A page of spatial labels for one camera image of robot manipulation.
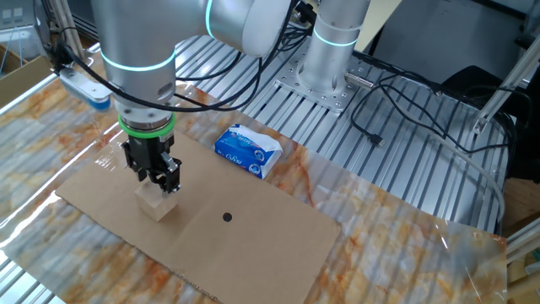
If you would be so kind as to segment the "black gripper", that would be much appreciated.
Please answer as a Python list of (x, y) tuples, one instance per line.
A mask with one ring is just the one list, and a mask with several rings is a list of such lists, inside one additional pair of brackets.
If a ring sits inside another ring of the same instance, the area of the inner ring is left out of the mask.
[(180, 167), (182, 162), (169, 155), (174, 144), (172, 135), (155, 138), (128, 136), (121, 147), (126, 156), (127, 166), (137, 172), (140, 182), (153, 181), (151, 171), (156, 171), (157, 183), (164, 193), (177, 192), (180, 187)]

